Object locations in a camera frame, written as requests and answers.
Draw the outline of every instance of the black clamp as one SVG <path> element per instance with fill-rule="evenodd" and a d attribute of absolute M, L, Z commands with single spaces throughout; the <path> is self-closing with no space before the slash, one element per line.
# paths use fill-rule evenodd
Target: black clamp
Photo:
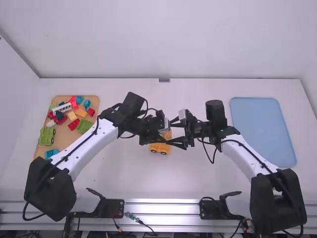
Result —
<path fill-rule="evenodd" d="M 223 194 L 219 200 L 201 200 L 199 202 L 200 218 L 202 220 L 241 220 L 241 216 L 232 215 L 227 207 L 226 198 L 242 193 L 234 191 Z"/>

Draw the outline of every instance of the blue mat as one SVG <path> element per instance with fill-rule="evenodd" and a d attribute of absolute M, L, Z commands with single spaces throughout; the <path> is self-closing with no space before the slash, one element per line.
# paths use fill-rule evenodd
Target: blue mat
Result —
<path fill-rule="evenodd" d="M 234 127 L 266 160 L 279 167 L 297 163 L 278 101 L 274 98 L 232 98 Z"/>

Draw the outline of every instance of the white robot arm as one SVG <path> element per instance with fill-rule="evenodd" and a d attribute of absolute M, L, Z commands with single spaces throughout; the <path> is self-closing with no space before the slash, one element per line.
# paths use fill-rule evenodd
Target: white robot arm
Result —
<path fill-rule="evenodd" d="M 218 209 L 222 216 L 239 215 L 252 219 L 263 235 L 307 221 L 296 174 L 291 169 L 280 170 L 268 162 L 247 144 L 237 129 L 228 126 L 221 101 L 206 102 L 206 122 L 198 120 L 188 110 L 181 110 L 179 116 L 171 121 L 157 110 L 156 117 L 145 115 L 139 118 L 148 112 L 148 108 L 141 110 L 144 102 L 147 103 L 144 98 L 129 92 L 122 104 L 104 110 L 92 128 L 69 147 L 48 161 L 36 158 L 29 168 L 24 193 L 26 206 L 32 204 L 55 221 L 71 211 L 91 212 L 100 199 L 92 196 L 91 206 L 80 206 L 76 203 L 73 182 L 100 150 L 128 131 L 140 137 L 140 145 L 166 143 L 181 149 L 195 146 L 194 139 L 200 138 L 203 143 L 215 145 L 230 157 L 250 181 L 251 197 L 241 202 L 241 192 L 234 192 L 220 196 L 215 203 L 212 201 L 211 206 Z M 160 132 L 170 127 L 184 128 L 185 135 L 165 140 Z M 204 138 L 209 138 L 209 142 L 204 142 Z M 282 194 L 275 196 L 273 190 Z"/>

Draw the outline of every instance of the wire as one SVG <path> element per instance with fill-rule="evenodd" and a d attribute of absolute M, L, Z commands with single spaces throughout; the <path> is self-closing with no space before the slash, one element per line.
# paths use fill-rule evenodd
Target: wire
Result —
<path fill-rule="evenodd" d="M 143 111 L 140 111 L 140 112 L 141 112 L 141 115 L 144 114 L 141 119 L 144 119 L 144 118 L 147 116 L 148 111 L 150 111 L 150 110 L 153 110 L 153 111 L 156 111 L 156 112 L 158 111 L 158 110 L 155 109 L 155 108 L 149 108 L 149 102 L 148 102 L 148 100 L 146 100 L 146 99 L 144 99 L 144 100 L 145 100 L 145 103 L 146 103 L 146 105 L 147 105 L 147 108 L 146 108 L 145 110 L 143 110 Z M 120 138 L 121 138 L 121 139 L 130 139 L 130 138 L 133 138 L 134 136 L 136 136 L 136 135 L 133 134 L 133 135 L 130 135 L 130 136 L 127 136 L 127 137 L 120 136 Z"/>
<path fill-rule="evenodd" d="M 127 136 L 127 137 L 122 137 L 122 136 L 120 136 L 120 138 L 122 138 L 122 139 L 129 139 L 129 138 L 132 138 L 132 137 L 134 137 L 134 136 L 136 136 L 136 135 L 133 134 L 133 135 L 130 135 L 130 136 Z"/>
<path fill-rule="evenodd" d="M 294 198 L 293 196 L 289 193 L 289 191 L 287 190 L 287 188 L 284 186 L 284 184 L 278 179 L 278 177 L 272 172 L 272 170 L 270 170 L 267 165 L 262 162 L 248 147 L 246 147 L 243 143 L 241 143 L 240 141 L 238 140 L 232 140 L 232 139 L 228 139 L 228 140 L 223 140 L 222 142 L 219 143 L 219 146 L 224 143 L 224 142 L 229 142 L 229 141 L 232 141 L 232 142 L 236 142 L 238 143 L 239 146 L 242 146 L 246 151 L 248 151 L 260 164 L 263 168 L 265 168 L 269 173 L 270 175 L 274 178 L 274 180 L 278 183 L 278 185 L 281 187 L 282 191 L 286 194 L 286 196 L 288 197 L 288 199 L 291 201 L 291 204 L 292 206 L 295 208 L 296 212 L 298 213 L 298 215 L 300 216 L 301 220 L 303 221 L 303 217 L 302 217 L 302 214 L 300 213 L 300 210 L 299 210 L 299 207 L 298 205 L 295 203 L 294 201 Z M 291 237 L 294 237 L 294 238 L 299 238 L 303 235 L 304 233 L 304 225 L 303 225 L 303 222 L 301 223 L 300 225 L 300 233 L 298 235 L 293 235 L 293 234 L 290 234 L 289 232 L 287 232 L 286 230 L 282 230 L 284 233 L 290 235 Z"/>
<path fill-rule="evenodd" d="M 143 224 L 143 225 L 146 226 L 147 228 L 149 228 L 152 231 L 152 233 L 153 233 L 153 234 L 150 234 L 150 233 L 145 232 L 146 234 L 148 234 L 151 237 L 157 237 L 158 236 L 158 234 L 156 234 L 151 227 L 149 227 L 146 224 Z"/>
<path fill-rule="evenodd" d="M 201 142 L 201 143 L 204 143 L 204 144 L 207 144 L 207 145 L 213 145 L 213 144 L 211 144 L 211 143 L 209 143 L 209 142 L 206 142 L 206 141 L 202 141 L 201 139 L 199 139 L 199 138 L 196 138 L 199 142 Z"/>
<path fill-rule="evenodd" d="M 202 199 L 200 199 L 200 201 L 202 201 L 203 199 L 210 199 L 212 201 L 215 201 L 212 197 L 203 197 Z"/>
<path fill-rule="evenodd" d="M 21 235 L 21 236 L 16 237 L 16 238 L 28 237 L 28 236 L 30 236 L 30 235 L 32 235 L 31 237 L 41 238 L 41 237 L 40 237 L 40 231 L 30 231 L 30 233 Z"/>
<path fill-rule="evenodd" d="M 27 233 L 27 234 L 24 234 L 24 235 L 21 235 L 21 236 L 19 236 L 19 237 L 16 237 L 16 238 L 22 238 L 22 237 L 27 237 L 27 236 L 29 236 L 29 235 L 32 235 L 33 233 Z"/>
<path fill-rule="evenodd" d="M 209 154 L 208 154 L 208 151 L 207 151 L 207 149 L 206 149 L 206 146 L 205 146 L 205 144 L 210 144 L 210 143 L 204 142 L 204 138 L 202 138 L 202 141 L 200 141 L 200 140 L 198 140 L 198 141 L 203 144 L 204 151 L 205 151 L 205 153 L 206 153 L 206 155 L 207 155 L 207 157 L 208 157 L 210 163 L 214 164 L 214 159 L 215 159 L 215 155 L 216 155 L 217 148 L 214 150 L 214 152 L 213 152 L 213 157 L 212 157 L 212 160 L 211 160 L 211 159 L 210 159 L 210 156 L 209 156 Z"/>
<path fill-rule="evenodd" d="M 146 105 L 147 105 L 147 108 L 146 108 L 146 110 L 145 110 L 144 116 L 143 116 L 141 119 L 144 119 L 144 118 L 147 116 L 149 110 L 152 110 L 152 109 L 153 109 L 153 110 L 156 110 L 156 109 L 154 109 L 154 108 L 149 108 L 149 102 L 148 102 L 148 100 L 145 99 L 145 103 L 146 103 Z M 133 138 L 134 136 L 136 136 L 136 135 L 133 134 L 133 135 L 130 135 L 130 136 L 127 136 L 127 137 L 120 136 L 120 138 L 122 138 L 122 139 L 130 139 L 130 138 Z"/>
<path fill-rule="evenodd" d="M 238 229 L 239 229 L 239 227 L 240 227 L 242 221 L 243 221 L 243 219 L 241 219 L 241 220 L 239 221 L 239 224 L 238 224 L 236 230 L 234 231 L 233 235 L 230 236 L 230 238 L 233 238 L 233 237 L 236 235 L 236 233 L 237 233 L 237 231 L 238 231 Z"/>
<path fill-rule="evenodd" d="M 80 217 L 78 218 L 77 233 L 79 232 L 79 226 L 80 226 Z"/>
<path fill-rule="evenodd" d="M 91 137 L 93 137 L 94 135 L 97 135 L 97 130 L 99 128 L 99 116 L 97 116 L 97 125 L 96 125 L 96 129 L 93 131 L 93 133 L 91 133 L 86 139 L 84 139 L 81 143 L 79 143 L 79 145 L 77 145 L 72 151 L 70 151 L 66 156 L 62 157 L 56 164 L 53 165 L 53 167 L 51 167 L 47 173 L 41 178 L 41 180 L 38 182 L 38 184 L 36 185 L 35 189 L 33 190 L 33 193 L 37 192 L 37 190 L 40 188 L 40 186 L 43 185 L 44 181 L 46 179 L 48 179 L 51 175 L 51 173 L 53 172 L 53 170 L 55 170 L 55 168 L 60 164 L 62 163 L 63 161 L 67 161 L 68 160 L 68 157 L 74 153 L 80 146 L 82 146 L 86 141 L 88 141 Z M 28 207 L 30 203 L 29 202 L 26 202 L 25 205 L 24 205 L 24 208 L 23 208 L 23 211 L 22 211 L 22 218 L 24 221 L 32 221 L 32 220 L 35 220 L 37 218 L 40 218 L 42 216 L 44 216 L 45 214 L 42 213 L 38 216 L 35 216 L 35 217 L 31 217 L 31 218 L 26 218 L 25 217 L 25 213 L 26 213 L 26 208 Z"/>

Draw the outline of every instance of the table surface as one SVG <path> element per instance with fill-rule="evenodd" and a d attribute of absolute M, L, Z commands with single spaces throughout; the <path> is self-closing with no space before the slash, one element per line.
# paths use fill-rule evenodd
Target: table surface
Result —
<path fill-rule="evenodd" d="M 100 113 L 122 102 L 129 91 L 146 98 L 149 107 L 163 109 L 170 119 L 187 108 L 205 120 L 205 102 L 220 99 L 229 124 L 232 97 L 276 98 L 297 156 L 293 170 L 300 179 L 305 202 L 317 204 L 317 183 L 312 179 L 317 168 L 317 121 L 298 79 L 171 79 L 170 83 L 159 83 L 158 79 L 41 79 L 1 178 L 0 200 L 23 200 L 38 131 L 53 96 L 97 95 Z M 173 131 L 175 137 L 181 134 L 182 130 Z M 75 187 L 91 187 L 108 198 L 124 199 L 199 199 L 235 190 L 250 193 L 250 183 L 229 158 L 218 153 L 215 164 L 210 164 L 198 142 L 187 151 L 172 148 L 170 155 L 163 156 L 151 153 L 149 146 L 139 146 L 138 138 L 118 139 L 99 152 L 83 169 Z"/>

